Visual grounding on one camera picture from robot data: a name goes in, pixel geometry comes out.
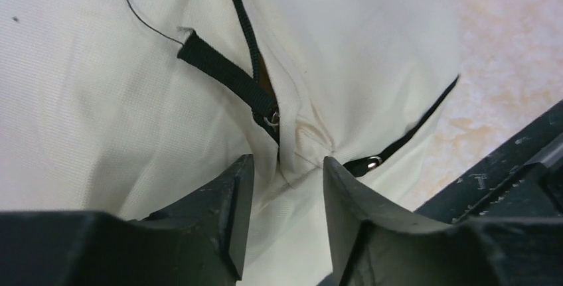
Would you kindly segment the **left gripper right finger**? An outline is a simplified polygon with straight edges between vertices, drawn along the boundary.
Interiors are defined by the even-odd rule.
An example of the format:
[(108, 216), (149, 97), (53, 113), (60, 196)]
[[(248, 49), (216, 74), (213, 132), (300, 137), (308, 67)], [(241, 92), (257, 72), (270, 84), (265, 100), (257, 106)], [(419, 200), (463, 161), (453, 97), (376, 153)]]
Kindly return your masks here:
[(413, 213), (323, 163), (333, 276), (339, 285), (561, 285), (562, 219)]

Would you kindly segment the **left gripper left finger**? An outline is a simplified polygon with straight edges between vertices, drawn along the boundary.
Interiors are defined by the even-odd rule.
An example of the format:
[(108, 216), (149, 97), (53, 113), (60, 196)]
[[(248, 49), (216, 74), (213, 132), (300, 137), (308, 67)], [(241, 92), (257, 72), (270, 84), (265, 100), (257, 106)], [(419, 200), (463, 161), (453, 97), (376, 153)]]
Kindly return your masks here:
[(254, 160), (142, 220), (98, 211), (1, 214), (2, 285), (235, 285), (244, 270)]

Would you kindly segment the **beige canvas backpack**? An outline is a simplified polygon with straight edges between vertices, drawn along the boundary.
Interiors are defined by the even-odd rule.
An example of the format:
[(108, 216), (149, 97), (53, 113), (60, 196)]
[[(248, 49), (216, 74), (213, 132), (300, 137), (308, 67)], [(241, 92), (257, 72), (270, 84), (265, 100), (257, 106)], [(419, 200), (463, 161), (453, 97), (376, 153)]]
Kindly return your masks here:
[(403, 197), (460, 46), (448, 0), (1, 0), (1, 209), (142, 218), (251, 154), (242, 284), (316, 285), (324, 158)]

